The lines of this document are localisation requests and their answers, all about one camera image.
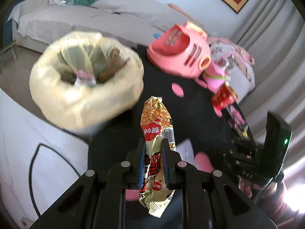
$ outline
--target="barcode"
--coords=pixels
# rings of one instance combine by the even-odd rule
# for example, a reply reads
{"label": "barcode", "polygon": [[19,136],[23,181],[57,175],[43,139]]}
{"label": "barcode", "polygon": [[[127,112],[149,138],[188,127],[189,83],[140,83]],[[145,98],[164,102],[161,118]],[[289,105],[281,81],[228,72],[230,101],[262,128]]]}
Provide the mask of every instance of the barcode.
{"label": "barcode", "polygon": [[162,138],[168,139],[169,144],[175,143],[175,137],[173,135],[173,128],[172,127],[166,127],[164,131],[162,132]]}

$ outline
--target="pink helmet-shaped toy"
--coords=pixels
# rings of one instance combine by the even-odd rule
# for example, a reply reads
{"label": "pink helmet-shaped toy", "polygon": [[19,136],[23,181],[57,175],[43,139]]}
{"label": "pink helmet-shaped toy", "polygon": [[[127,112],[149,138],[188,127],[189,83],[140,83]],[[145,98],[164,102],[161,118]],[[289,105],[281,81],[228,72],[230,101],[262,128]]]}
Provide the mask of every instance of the pink helmet-shaped toy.
{"label": "pink helmet-shaped toy", "polygon": [[197,78],[211,63],[207,34],[192,22],[174,25],[150,44],[147,57],[165,73]]}

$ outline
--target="white wall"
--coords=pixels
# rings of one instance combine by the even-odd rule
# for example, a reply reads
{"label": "white wall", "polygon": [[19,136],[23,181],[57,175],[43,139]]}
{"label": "white wall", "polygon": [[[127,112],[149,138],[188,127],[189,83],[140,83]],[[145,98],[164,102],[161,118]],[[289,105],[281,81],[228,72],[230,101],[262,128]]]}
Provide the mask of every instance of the white wall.
{"label": "white wall", "polygon": [[162,3],[173,3],[198,19],[205,30],[218,36],[231,39],[243,21],[254,10],[260,0],[248,0],[246,5],[236,14],[222,0],[157,0]]}

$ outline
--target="trash bag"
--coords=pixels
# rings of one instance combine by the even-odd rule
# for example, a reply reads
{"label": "trash bag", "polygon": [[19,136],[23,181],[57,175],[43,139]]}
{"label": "trash bag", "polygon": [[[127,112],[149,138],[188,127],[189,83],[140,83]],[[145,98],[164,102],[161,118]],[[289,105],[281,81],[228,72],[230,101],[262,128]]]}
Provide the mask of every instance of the trash bag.
{"label": "trash bag", "polygon": [[[61,76],[85,70],[97,77],[113,49],[127,63],[96,86],[73,85]],[[72,32],[51,44],[34,64],[30,91],[43,115],[70,130],[109,120],[132,108],[143,91],[143,65],[138,54],[100,33]]]}

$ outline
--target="silver screw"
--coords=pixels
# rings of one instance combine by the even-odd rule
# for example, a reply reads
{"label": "silver screw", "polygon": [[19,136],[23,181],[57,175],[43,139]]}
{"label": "silver screw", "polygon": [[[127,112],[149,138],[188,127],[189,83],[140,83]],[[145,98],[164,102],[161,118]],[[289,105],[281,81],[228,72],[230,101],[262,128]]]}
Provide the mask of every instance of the silver screw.
{"label": "silver screw", "polygon": [[179,167],[185,167],[185,166],[186,166],[186,162],[180,161],[180,162],[178,163],[178,166],[179,166]]}
{"label": "silver screw", "polygon": [[86,176],[88,176],[88,177],[91,177],[91,176],[93,176],[94,175],[94,170],[87,170],[86,171]]}
{"label": "silver screw", "polygon": [[123,167],[128,167],[128,166],[130,165],[130,162],[124,161],[124,162],[121,163],[121,165],[122,165]]}
{"label": "silver screw", "polygon": [[215,170],[215,171],[213,171],[213,175],[216,176],[216,177],[221,177],[222,172],[220,170]]}

